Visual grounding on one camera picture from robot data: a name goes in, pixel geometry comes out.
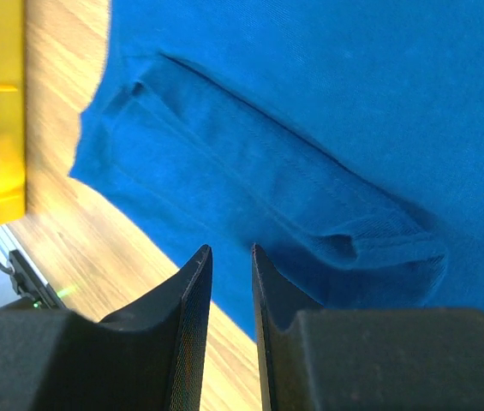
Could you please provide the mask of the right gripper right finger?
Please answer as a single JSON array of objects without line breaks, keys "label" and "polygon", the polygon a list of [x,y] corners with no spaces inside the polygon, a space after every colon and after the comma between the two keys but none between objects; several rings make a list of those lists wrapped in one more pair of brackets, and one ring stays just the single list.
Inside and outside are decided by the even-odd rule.
[{"label": "right gripper right finger", "polygon": [[265,410],[484,410],[484,312],[329,310],[252,250]]}]

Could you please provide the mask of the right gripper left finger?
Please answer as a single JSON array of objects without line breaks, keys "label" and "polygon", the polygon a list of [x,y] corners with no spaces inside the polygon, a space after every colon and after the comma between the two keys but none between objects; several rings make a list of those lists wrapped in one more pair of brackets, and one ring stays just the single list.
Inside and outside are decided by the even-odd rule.
[{"label": "right gripper left finger", "polygon": [[201,247],[99,322],[68,309],[0,308],[0,410],[196,410],[212,288]]}]

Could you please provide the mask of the dark blue t-shirt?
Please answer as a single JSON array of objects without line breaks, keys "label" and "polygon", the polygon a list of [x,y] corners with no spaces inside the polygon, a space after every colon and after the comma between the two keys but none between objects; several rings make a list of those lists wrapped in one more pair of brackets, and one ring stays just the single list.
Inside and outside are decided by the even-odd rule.
[{"label": "dark blue t-shirt", "polygon": [[72,177],[254,333],[253,245],[330,308],[484,311],[484,1],[114,1]]}]

